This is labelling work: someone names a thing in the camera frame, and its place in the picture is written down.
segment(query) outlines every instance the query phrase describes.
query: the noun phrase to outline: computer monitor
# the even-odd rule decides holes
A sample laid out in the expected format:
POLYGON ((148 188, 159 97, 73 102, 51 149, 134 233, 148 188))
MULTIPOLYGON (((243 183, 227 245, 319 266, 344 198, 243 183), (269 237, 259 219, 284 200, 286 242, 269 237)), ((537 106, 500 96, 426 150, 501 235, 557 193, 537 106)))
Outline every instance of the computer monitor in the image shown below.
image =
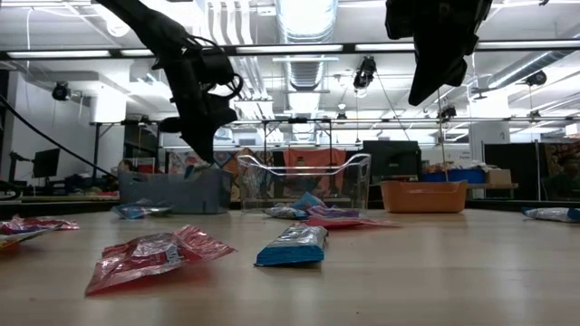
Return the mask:
POLYGON ((421 173, 421 150, 417 141, 366 140, 362 151, 371 154, 371 176, 409 177, 421 173))
POLYGON ((49 149, 36 152, 34 155, 34 177, 55 177, 58 172, 60 149, 49 149))

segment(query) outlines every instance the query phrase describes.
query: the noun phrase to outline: blue bin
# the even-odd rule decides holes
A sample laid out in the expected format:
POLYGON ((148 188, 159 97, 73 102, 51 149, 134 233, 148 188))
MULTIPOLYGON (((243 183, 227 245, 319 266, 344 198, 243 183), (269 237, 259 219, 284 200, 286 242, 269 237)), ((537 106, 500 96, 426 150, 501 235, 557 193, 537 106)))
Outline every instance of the blue bin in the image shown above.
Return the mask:
MULTIPOLYGON (((449 182, 466 180, 469 184, 486 183, 486 173, 481 169, 451 169, 447 171, 449 182)), ((421 177, 424 182, 445 182, 445 172, 424 174, 421 177)))

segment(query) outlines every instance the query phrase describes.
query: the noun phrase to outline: blue candy wrapper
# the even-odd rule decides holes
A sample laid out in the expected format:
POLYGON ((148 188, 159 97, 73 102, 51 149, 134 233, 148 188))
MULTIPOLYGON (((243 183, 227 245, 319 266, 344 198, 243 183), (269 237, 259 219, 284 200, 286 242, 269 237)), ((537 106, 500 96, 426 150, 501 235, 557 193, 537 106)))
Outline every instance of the blue candy wrapper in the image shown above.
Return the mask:
POLYGON ((294 202, 293 204, 290 204, 290 207, 294 209, 300 209, 302 211, 307 211, 309 208, 315 206, 322 206, 324 208, 327 208, 327 206, 324 204, 322 200, 320 200, 318 197, 312 195, 309 192, 306 192, 302 196, 302 198, 298 199, 298 201, 294 202))
POLYGON ((322 262, 327 236, 321 226, 292 225, 257 255, 256 266, 322 262))
POLYGON ((141 219, 145 216, 163 216, 171 211, 171 206, 142 199, 137 203, 115 206, 111 211, 121 219, 141 219))
POLYGON ((544 221, 580 223, 580 210, 575 208, 522 208, 525 216, 544 221))
POLYGON ((308 214, 305 211, 301 211, 300 209, 295 209, 290 206, 286 206, 284 204, 277 204, 272 208, 268 208, 265 210, 265 213, 275 218, 284 218, 284 219, 308 218, 308 214))

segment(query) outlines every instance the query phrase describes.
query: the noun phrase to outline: gray bin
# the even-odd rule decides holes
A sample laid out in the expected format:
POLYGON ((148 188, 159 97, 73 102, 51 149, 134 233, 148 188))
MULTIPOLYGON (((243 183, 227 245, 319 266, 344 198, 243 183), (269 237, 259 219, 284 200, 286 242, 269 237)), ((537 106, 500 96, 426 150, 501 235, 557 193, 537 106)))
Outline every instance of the gray bin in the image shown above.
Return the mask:
POLYGON ((148 199, 153 203, 166 202, 177 214, 222 214, 229 209, 233 176, 231 173, 208 168, 184 175, 119 174, 119 196, 123 204, 148 199))

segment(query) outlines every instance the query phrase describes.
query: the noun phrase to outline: pink candy wrapper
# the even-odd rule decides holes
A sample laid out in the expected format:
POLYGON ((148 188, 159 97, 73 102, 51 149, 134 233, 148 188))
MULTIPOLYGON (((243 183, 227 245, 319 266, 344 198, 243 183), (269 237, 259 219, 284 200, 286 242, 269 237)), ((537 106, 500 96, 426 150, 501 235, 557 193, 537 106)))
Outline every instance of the pink candy wrapper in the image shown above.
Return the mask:
POLYGON ((215 260, 235 251, 190 225, 175 233, 141 236, 102 251, 85 294, 143 276, 167 273, 185 264, 215 260))
POLYGON ((322 226, 325 229, 343 229, 353 228, 356 226, 377 226, 377 227, 400 227, 391 221, 371 220, 367 218, 350 218, 350 217, 323 217, 310 216, 308 220, 304 221, 308 226, 322 226))

